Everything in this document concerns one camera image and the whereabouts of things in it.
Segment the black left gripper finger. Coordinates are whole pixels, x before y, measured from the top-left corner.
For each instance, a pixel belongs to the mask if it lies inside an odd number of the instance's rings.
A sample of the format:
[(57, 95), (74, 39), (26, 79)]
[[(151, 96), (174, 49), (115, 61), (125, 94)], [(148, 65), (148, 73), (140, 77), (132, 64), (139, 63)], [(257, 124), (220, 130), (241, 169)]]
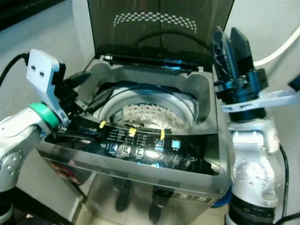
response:
[(84, 83), (92, 75), (89, 71), (80, 71), (69, 77), (69, 86), (76, 88)]
[(112, 91), (103, 91), (96, 95), (96, 97), (92, 100), (88, 108), (85, 110), (86, 113), (94, 113), (100, 107), (105, 105), (105, 103), (111, 98), (113, 92)]

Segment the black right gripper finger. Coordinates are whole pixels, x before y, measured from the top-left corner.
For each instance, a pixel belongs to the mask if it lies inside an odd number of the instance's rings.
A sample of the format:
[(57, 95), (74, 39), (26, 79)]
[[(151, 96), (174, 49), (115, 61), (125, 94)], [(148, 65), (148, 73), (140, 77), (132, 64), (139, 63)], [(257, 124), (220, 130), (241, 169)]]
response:
[(248, 38), (240, 29), (231, 28), (231, 44), (236, 58), (236, 65), (240, 75), (246, 75), (255, 69), (254, 60)]
[(235, 78), (235, 68), (231, 40), (221, 27), (216, 27), (212, 35), (212, 56), (218, 69), (219, 81), (231, 81)]

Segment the tinted washing machine lid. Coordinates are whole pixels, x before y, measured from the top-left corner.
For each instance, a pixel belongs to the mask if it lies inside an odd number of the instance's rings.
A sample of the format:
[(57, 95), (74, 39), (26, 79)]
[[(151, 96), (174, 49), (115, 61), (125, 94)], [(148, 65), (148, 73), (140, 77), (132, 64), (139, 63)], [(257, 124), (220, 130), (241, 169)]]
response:
[(87, 0), (96, 56), (212, 69), (210, 43), (234, 0)]

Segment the grey top-load washing machine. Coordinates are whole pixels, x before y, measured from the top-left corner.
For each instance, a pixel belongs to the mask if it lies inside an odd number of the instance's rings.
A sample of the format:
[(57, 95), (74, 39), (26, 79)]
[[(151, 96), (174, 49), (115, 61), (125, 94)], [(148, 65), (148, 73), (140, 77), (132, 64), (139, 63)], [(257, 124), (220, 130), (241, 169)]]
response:
[[(212, 73), (201, 69), (176, 67), (150, 68), (127, 66), (105, 57), (93, 60), (86, 71), (92, 75), (77, 89), (80, 114), (71, 115), (72, 122), (101, 123), (85, 110), (103, 91), (113, 91), (117, 84), (142, 83), (176, 88), (197, 100), (197, 120), (189, 129), (173, 130), (174, 135), (203, 135), (204, 159), (210, 162), (216, 175), (177, 171), (138, 165), (133, 162), (97, 156), (45, 142), (40, 155), (47, 163), (58, 163), (69, 168), (79, 185), (64, 180), (82, 197), (84, 206), (95, 216), (122, 225), (188, 225), (210, 208), (229, 188), (227, 177), (227, 144), (223, 141), (224, 125), (217, 109), (212, 87)], [(193, 195), (215, 197), (212, 204), (171, 201), (163, 204), (154, 191), (176, 189)]]

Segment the perforated steel washer drum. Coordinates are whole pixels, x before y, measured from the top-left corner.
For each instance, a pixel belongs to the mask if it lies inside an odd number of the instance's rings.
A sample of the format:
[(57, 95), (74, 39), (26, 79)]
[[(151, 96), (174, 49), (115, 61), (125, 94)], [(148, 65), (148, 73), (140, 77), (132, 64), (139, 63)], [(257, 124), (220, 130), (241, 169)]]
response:
[(126, 82), (117, 84), (93, 113), (120, 126), (185, 130), (197, 120), (197, 100), (176, 88)]

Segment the red round washer sticker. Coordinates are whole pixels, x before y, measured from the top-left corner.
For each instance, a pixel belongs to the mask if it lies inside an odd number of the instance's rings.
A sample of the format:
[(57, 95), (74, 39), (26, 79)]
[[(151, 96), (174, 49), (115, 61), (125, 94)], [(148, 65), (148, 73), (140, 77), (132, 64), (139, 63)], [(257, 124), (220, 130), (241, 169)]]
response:
[(54, 162), (49, 163), (49, 165), (56, 172), (56, 174), (63, 180), (66, 180), (68, 182), (71, 182), (71, 183), (77, 184), (77, 185), (80, 184), (77, 177), (74, 176), (73, 172), (69, 168), (66, 168), (62, 164), (58, 164), (58, 163), (54, 163)]

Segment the black washer control panel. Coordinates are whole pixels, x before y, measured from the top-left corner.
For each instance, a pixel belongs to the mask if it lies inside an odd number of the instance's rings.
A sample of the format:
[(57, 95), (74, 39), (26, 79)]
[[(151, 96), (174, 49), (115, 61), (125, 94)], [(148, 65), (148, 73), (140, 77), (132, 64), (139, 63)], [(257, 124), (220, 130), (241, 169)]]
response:
[(48, 143), (69, 147), (97, 156), (105, 156), (177, 171), (216, 175), (210, 162), (204, 159), (203, 135), (174, 135), (165, 129), (165, 139), (160, 140), (160, 130), (136, 128), (135, 137), (130, 137), (128, 126), (106, 123), (74, 121), (68, 127), (59, 126), (45, 140)]

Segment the blue plastic object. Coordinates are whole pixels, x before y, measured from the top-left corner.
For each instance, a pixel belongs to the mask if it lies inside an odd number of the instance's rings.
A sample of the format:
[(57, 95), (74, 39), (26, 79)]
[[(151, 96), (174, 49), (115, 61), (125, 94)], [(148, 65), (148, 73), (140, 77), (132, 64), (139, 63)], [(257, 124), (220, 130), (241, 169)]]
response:
[(212, 208), (220, 208), (225, 206), (225, 204), (228, 204), (231, 200), (231, 197), (229, 195), (224, 195), (223, 197), (219, 198), (218, 201), (216, 201), (211, 207)]

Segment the dark window frame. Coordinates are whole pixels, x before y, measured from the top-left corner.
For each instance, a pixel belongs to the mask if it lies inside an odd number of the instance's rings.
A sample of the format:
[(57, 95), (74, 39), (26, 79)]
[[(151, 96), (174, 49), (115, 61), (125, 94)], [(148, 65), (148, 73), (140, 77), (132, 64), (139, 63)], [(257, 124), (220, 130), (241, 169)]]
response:
[(30, 18), (66, 0), (0, 0), (0, 30)]

